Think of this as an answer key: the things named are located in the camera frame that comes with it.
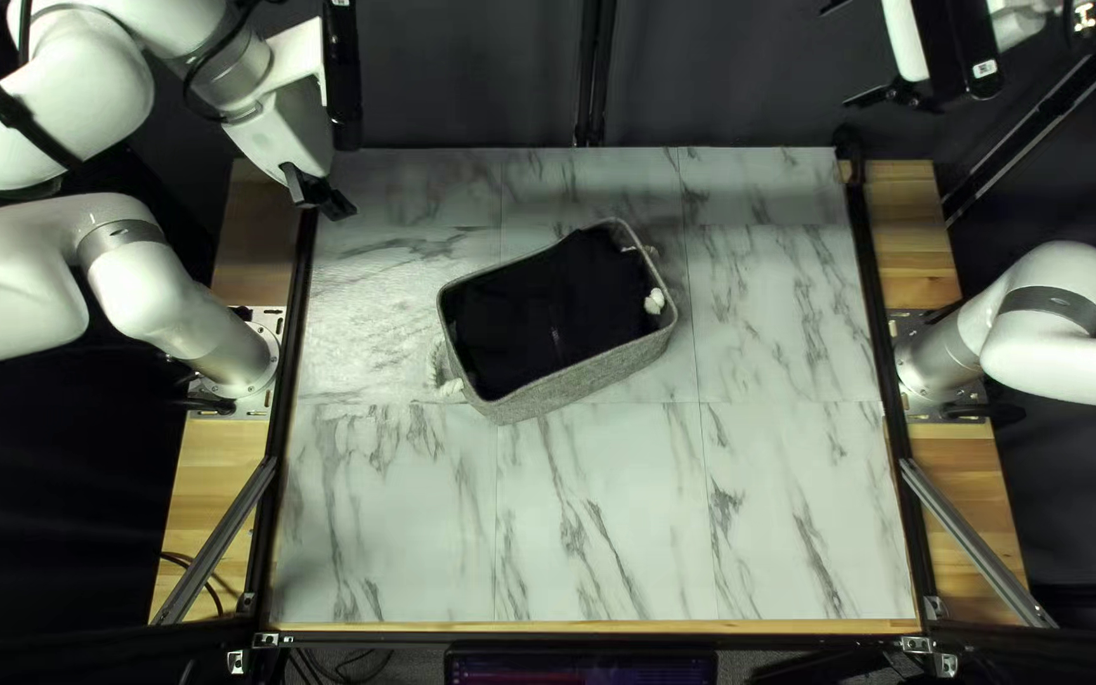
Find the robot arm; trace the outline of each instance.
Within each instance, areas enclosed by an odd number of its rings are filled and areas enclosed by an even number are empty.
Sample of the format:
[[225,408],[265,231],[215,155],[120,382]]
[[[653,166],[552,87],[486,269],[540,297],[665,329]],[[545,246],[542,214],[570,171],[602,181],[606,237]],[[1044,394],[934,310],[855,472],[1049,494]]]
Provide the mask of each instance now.
[[987,374],[1035,396],[1096,404],[1096,249],[1040,244],[956,312],[897,349],[899,379],[949,401]]
[[[9,18],[19,15],[20,1]],[[227,0],[35,0],[32,11],[31,59],[0,88],[75,159],[124,139],[150,112],[146,49],[182,77],[197,65],[191,89],[219,112],[240,150],[330,218],[347,215],[349,203],[324,180],[332,122],[319,18],[266,42]],[[0,191],[66,171],[23,127],[1,118]]]
[[272,378],[276,351],[189,277],[155,218],[117,194],[0,208],[0,359],[69,343],[88,309],[69,267],[122,333],[243,397]]

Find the barcode label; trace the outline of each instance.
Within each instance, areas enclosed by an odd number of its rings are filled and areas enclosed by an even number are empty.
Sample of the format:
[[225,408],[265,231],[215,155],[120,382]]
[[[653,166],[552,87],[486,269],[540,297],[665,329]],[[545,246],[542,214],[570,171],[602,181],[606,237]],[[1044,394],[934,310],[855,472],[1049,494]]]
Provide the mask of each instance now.
[[993,76],[996,73],[996,59],[987,59],[986,62],[979,62],[970,68],[970,72],[975,75],[975,78]]

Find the black garment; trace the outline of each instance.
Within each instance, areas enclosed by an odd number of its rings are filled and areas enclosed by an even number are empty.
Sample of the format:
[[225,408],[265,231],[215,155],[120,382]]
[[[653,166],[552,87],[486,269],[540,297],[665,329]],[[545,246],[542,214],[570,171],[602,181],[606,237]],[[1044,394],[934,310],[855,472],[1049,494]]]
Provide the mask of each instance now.
[[487,400],[655,330],[642,256],[604,228],[574,230],[551,250],[445,296],[456,350]]

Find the wooden table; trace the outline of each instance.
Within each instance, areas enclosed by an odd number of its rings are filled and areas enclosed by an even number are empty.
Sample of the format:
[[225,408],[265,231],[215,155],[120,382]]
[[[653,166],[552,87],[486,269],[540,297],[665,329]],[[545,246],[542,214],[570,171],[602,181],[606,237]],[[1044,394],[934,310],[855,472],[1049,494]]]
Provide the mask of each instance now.
[[[251,163],[231,174],[227,213],[213,290],[231,305],[284,305],[294,261],[298,212],[286,189]],[[946,238],[933,164],[926,161],[871,162],[866,186],[875,246],[888,308],[936,308],[961,297],[950,242]],[[196,555],[264,453],[266,422],[192,420],[185,426],[163,549]],[[1017,533],[993,431],[987,424],[912,425],[914,457],[967,521],[1021,581]],[[970,559],[925,512],[937,593],[951,618],[1017,624]],[[235,608],[248,566],[250,530],[241,530],[224,555],[210,583],[225,608]],[[152,615],[183,569],[163,563],[156,580]],[[186,620],[210,618],[215,606],[203,591]],[[703,632],[905,632],[912,620],[764,621],[586,621],[573,624],[467,624],[467,630]],[[289,629],[331,630],[332,624],[297,624]],[[375,630],[448,630],[415,624]]]

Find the marble surface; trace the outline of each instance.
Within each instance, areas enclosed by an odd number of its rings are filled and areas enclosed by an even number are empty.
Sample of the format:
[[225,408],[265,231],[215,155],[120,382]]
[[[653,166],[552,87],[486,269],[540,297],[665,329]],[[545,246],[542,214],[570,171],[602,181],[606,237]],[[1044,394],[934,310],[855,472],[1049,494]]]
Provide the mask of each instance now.
[[879,398],[846,227],[698,226],[687,252],[701,400]]
[[912,615],[877,402],[701,406],[718,616]]
[[572,404],[498,429],[496,618],[712,618],[695,403]]
[[[343,156],[321,224],[272,620],[910,618],[825,148]],[[682,313],[642,372],[496,426],[438,391],[434,294],[606,216]]]

